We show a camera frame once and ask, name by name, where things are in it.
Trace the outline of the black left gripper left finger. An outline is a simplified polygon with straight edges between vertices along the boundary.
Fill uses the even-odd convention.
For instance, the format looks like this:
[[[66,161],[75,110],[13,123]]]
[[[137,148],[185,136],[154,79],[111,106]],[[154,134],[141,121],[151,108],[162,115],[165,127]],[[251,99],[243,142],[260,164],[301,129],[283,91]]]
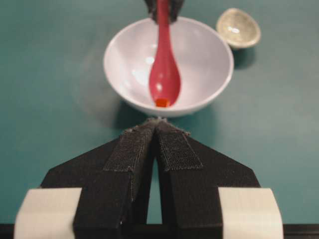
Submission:
[[[16,239],[119,239],[121,224],[145,222],[156,119],[51,168],[28,190],[14,225]]]

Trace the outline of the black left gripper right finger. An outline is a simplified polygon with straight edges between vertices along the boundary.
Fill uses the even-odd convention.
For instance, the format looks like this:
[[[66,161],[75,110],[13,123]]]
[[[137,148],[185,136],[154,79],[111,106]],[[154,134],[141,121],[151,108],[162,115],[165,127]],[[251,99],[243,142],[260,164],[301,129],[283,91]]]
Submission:
[[[273,191],[254,171],[161,120],[156,125],[162,221],[179,239],[281,239]]]

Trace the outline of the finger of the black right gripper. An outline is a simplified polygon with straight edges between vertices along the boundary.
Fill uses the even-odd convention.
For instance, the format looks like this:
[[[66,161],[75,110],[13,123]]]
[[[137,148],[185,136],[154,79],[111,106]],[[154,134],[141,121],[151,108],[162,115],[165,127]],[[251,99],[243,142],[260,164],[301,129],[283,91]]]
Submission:
[[[170,0],[169,1],[169,21],[175,22],[184,4],[184,0]]]
[[[149,17],[157,24],[157,1],[156,0],[144,0]]]

